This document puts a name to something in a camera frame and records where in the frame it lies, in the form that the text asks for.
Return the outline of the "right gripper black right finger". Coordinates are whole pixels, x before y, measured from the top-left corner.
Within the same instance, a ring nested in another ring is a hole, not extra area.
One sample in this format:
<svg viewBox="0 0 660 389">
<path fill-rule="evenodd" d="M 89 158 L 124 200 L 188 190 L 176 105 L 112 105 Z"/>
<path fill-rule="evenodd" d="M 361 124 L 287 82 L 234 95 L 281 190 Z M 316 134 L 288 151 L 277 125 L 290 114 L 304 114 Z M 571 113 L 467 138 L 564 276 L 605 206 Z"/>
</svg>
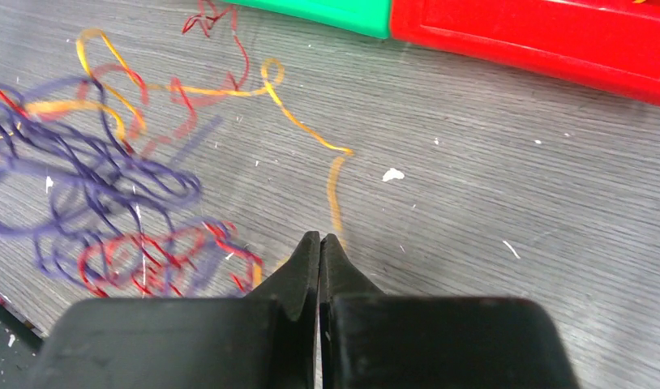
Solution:
<svg viewBox="0 0 660 389">
<path fill-rule="evenodd" d="M 383 292 L 327 235 L 319 257 L 326 388 L 577 388 L 551 316 L 519 297 Z"/>
</svg>

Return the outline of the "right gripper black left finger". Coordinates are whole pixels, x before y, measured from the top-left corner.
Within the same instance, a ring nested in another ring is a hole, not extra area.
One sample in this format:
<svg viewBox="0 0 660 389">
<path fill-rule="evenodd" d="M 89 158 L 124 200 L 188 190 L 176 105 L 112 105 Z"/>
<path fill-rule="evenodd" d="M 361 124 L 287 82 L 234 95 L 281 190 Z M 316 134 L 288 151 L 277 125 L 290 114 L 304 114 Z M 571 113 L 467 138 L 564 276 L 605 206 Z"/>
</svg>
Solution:
<svg viewBox="0 0 660 389">
<path fill-rule="evenodd" d="M 245 297 L 80 301 L 28 388 L 312 388 L 320 237 Z"/>
</svg>

